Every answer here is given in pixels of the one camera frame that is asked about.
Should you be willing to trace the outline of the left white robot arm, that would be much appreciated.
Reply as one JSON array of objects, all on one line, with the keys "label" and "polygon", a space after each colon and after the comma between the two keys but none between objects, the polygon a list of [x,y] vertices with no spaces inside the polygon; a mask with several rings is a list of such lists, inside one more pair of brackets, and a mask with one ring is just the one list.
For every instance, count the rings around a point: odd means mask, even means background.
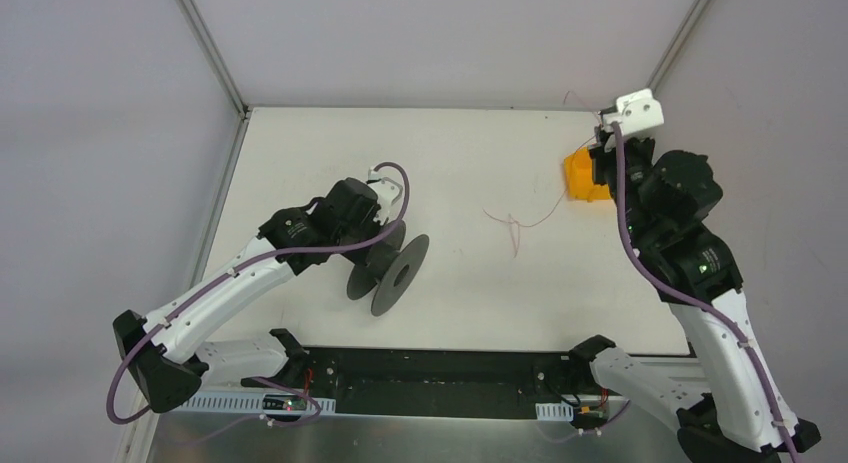
[{"label": "left white robot arm", "polygon": [[145,314],[126,310],[112,323],[121,363],[108,391],[107,413],[124,374],[130,374],[146,405],[143,413],[166,413],[203,386],[270,377],[281,387],[305,373],[303,350],[287,330],[252,340],[212,342],[210,336],[253,301],[312,266],[342,255],[361,265],[404,226],[409,182],[370,170],[360,181],[337,181],[308,204],[276,211],[226,264],[187,293]]}]

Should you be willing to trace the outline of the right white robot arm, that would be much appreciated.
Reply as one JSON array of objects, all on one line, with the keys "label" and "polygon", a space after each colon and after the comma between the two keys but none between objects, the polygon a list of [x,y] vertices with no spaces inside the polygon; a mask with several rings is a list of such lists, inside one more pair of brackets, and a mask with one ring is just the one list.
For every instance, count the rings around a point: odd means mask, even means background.
[{"label": "right white robot arm", "polygon": [[674,381],[601,335],[569,352],[569,383],[583,393],[610,390],[648,412],[692,462],[799,461],[821,434],[780,395],[733,254],[705,225],[723,195],[706,157],[655,157],[653,139],[627,137],[617,123],[595,134],[592,179],[608,187],[625,254],[683,328],[707,389]]}]

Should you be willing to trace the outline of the black cable spool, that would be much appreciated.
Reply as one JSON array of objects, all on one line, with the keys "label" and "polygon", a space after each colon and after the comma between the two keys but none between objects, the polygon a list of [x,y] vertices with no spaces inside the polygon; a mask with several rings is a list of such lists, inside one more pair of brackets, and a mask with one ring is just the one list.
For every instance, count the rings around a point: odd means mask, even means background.
[{"label": "black cable spool", "polygon": [[430,239],[420,234],[407,244],[406,222],[376,244],[344,254],[353,264],[346,284],[346,296],[359,300],[372,293],[370,312],[374,317],[387,313],[406,292],[427,255]]}]

